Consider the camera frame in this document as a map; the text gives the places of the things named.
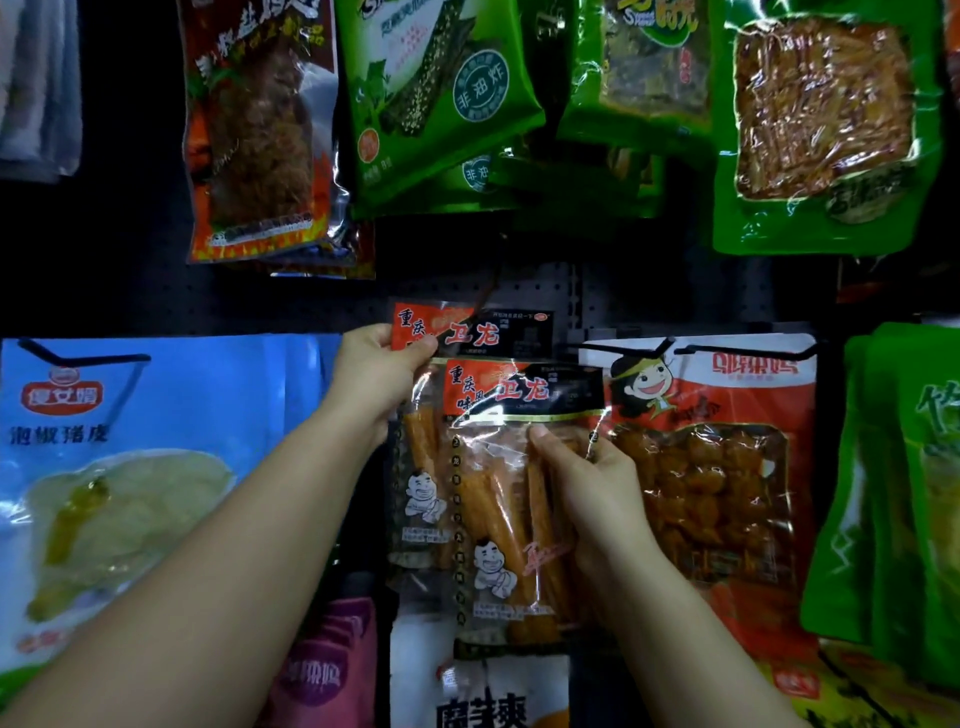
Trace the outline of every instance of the fingers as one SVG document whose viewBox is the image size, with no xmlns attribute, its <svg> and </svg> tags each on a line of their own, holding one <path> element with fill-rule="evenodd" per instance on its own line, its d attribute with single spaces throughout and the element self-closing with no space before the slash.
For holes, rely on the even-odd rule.
<svg viewBox="0 0 960 728">
<path fill-rule="evenodd" d="M 400 352 L 393 352 L 391 356 L 395 356 L 399 361 L 403 362 L 403 365 L 407 369 L 409 369 L 411 372 L 415 372 L 417 369 L 430 361 L 430 357 L 433 356 L 433 353 L 436 350 L 437 337 L 424 336 L 422 339 L 415 341 L 406 349 Z"/>
<path fill-rule="evenodd" d="M 537 448 L 540 457 L 560 476 L 590 467 L 584 458 L 568 448 L 563 440 L 543 425 L 533 425 L 530 428 L 530 442 Z"/>
</svg>

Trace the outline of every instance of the forearm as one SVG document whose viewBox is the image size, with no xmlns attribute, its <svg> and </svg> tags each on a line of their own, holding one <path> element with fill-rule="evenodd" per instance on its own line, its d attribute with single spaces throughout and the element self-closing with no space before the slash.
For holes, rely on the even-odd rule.
<svg viewBox="0 0 960 728">
<path fill-rule="evenodd" d="M 657 725 L 801 728 L 703 598 L 658 550 L 645 553 L 612 567 L 609 617 Z"/>
<path fill-rule="evenodd" d="M 249 726 L 316 590 L 371 437 L 319 410 L 0 720 Z"/>
</svg>

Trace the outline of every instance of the cartoon boy logo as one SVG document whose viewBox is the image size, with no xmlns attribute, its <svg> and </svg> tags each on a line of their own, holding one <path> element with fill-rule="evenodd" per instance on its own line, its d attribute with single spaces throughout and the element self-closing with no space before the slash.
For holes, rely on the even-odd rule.
<svg viewBox="0 0 960 728">
<path fill-rule="evenodd" d="M 610 366 L 611 399 L 622 417 L 633 419 L 651 412 L 653 419 L 668 409 L 673 373 L 662 358 L 621 356 Z"/>
<path fill-rule="evenodd" d="M 516 588 L 516 574 L 503 568 L 507 562 L 503 552 L 490 539 L 480 539 L 473 549 L 473 565 L 477 577 L 473 586 L 490 589 L 494 596 L 506 599 Z"/>
<path fill-rule="evenodd" d="M 427 523 L 436 523 L 446 510 L 446 501 L 437 497 L 437 484 L 427 471 L 414 471 L 407 481 L 407 516 L 421 516 Z"/>
</svg>

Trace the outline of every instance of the dried meat snack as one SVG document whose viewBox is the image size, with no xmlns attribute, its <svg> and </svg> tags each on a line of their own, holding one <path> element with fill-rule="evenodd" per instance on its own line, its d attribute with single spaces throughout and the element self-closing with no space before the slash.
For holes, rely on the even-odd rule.
<svg viewBox="0 0 960 728">
<path fill-rule="evenodd" d="M 576 8 L 558 137 L 708 161 L 708 0 L 579 0 Z"/>
<path fill-rule="evenodd" d="M 874 0 L 711 5 L 713 246 L 909 245 L 942 156 L 938 13 Z"/>
<path fill-rule="evenodd" d="M 604 413 L 603 376 L 571 364 L 450 359 L 444 379 L 455 504 L 458 653 L 561 649 L 581 623 L 576 534 L 528 440 L 545 423 L 581 455 Z"/>
<path fill-rule="evenodd" d="M 749 580 L 799 599 L 814 536 L 816 359 L 779 352 L 812 337 L 681 337 L 657 356 L 660 342 L 590 342 L 624 353 L 581 350 L 581 362 L 608 373 L 611 437 L 636 463 L 661 548 L 695 582 Z M 678 353 L 690 345 L 751 354 Z"/>
<path fill-rule="evenodd" d="M 516 0 L 336 0 L 336 7 L 362 216 L 543 125 Z"/>
<path fill-rule="evenodd" d="M 451 355 L 547 357 L 553 315 L 543 311 L 484 308 L 466 303 L 393 303 L 391 348 L 426 336 L 440 341 L 401 408 L 391 438 L 394 452 L 388 560 L 407 570 L 448 570 L 453 563 L 453 505 L 448 475 L 449 438 L 443 413 L 443 375 Z"/>
<path fill-rule="evenodd" d="M 331 0 L 180 5 L 196 214 L 189 262 L 321 245 L 337 99 Z"/>
</svg>

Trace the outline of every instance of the blue snack bag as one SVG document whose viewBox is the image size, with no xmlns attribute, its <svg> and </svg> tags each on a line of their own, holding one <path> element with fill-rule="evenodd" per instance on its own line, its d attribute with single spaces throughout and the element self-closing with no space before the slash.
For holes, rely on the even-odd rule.
<svg viewBox="0 0 960 728">
<path fill-rule="evenodd" d="M 3 342 L 0 706 L 316 408 L 339 339 Z"/>
</svg>

